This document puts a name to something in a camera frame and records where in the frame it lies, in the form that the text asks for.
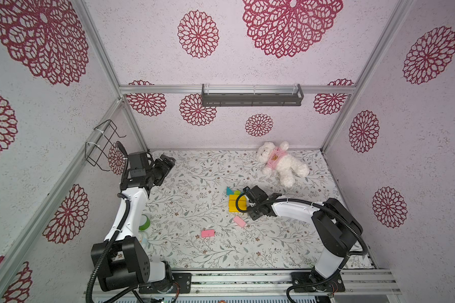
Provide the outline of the hot pink block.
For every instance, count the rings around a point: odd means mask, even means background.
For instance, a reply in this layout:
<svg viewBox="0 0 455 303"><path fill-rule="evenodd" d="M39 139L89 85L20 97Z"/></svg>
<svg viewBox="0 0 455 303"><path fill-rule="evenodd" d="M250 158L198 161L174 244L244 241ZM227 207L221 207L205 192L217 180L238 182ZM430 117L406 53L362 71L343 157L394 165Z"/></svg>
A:
<svg viewBox="0 0 455 303"><path fill-rule="evenodd" d="M210 238L216 235L216 231L214 229L203 230L200 233L201 238Z"/></svg>

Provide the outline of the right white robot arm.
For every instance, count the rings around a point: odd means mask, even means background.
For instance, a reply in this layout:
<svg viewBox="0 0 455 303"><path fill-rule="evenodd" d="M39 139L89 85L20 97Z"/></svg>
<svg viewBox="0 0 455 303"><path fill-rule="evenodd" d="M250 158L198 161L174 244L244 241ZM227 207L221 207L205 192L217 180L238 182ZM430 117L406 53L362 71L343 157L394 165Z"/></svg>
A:
<svg viewBox="0 0 455 303"><path fill-rule="evenodd" d="M287 217L313 223L324 249L310 272L294 273L292 286L286 295L294 292L345 291L341 271L352 256L365 256L368 247L362 238L363 228L352 214L335 198L323 203L287 198L281 194L267 195L254 188L242 194L248 200L246 210L252 220L260 217Z"/></svg>

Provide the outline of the light pink block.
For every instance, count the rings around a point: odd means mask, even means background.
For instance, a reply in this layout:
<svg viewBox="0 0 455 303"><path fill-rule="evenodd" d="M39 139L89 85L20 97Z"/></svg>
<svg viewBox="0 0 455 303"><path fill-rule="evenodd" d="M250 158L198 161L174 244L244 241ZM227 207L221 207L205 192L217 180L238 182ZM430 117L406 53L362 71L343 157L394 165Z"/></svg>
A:
<svg viewBox="0 0 455 303"><path fill-rule="evenodd" d="M241 217L239 217L239 216L235 216L235 217L233 218L233 222L234 222L237 226L239 226L240 228L244 228L244 227L246 227L246 225L247 225L247 223L246 223Z"/></svg>

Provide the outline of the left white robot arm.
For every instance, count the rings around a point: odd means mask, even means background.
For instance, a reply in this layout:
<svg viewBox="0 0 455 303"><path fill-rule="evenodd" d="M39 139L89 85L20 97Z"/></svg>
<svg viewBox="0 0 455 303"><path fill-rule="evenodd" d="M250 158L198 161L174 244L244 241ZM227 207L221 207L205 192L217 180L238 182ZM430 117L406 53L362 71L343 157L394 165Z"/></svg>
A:
<svg viewBox="0 0 455 303"><path fill-rule="evenodd" d="M121 174L120 207L104 241L94 244L93 283L108 292L127 287L150 287L168 292L174 285L171 267L166 261L151 261L138 239L142 207L155 186L160 186L175 166L176 160L162 154L153 159L148 152L126 156Z"/></svg>

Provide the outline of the yellow block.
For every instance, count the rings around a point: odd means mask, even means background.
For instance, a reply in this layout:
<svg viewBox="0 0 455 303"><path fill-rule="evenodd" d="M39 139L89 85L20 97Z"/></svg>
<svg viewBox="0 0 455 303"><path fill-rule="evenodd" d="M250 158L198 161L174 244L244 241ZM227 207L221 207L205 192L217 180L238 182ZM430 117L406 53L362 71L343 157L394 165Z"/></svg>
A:
<svg viewBox="0 0 455 303"><path fill-rule="evenodd" d="M239 194L231 194L231 195L229 196L229 200L230 200L230 201L236 201L239 197L240 197Z"/></svg>
<svg viewBox="0 0 455 303"><path fill-rule="evenodd" d="M246 211L246 208L240 208L241 213ZM231 213L240 213L240 211L235 206L229 206L229 212Z"/></svg>
<svg viewBox="0 0 455 303"><path fill-rule="evenodd" d="M230 207L235 207L235 206L236 206L236 201L235 201L235 200L229 201L229 206L230 206ZM246 208L247 204L246 204L245 201L239 201L239 202L238 202L238 206L239 206L240 208Z"/></svg>

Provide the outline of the teal triangle block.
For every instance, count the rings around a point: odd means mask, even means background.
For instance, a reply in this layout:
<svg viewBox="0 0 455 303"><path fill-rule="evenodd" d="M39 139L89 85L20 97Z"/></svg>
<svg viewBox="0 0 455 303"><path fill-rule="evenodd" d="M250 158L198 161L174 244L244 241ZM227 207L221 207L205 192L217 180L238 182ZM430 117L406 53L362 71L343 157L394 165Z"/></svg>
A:
<svg viewBox="0 0 455 303"><path fill-rule="evenodd" d="M226 188L226 194L229 196L231 194L234 194L234 191L231 188L227 187Z"/></svg>

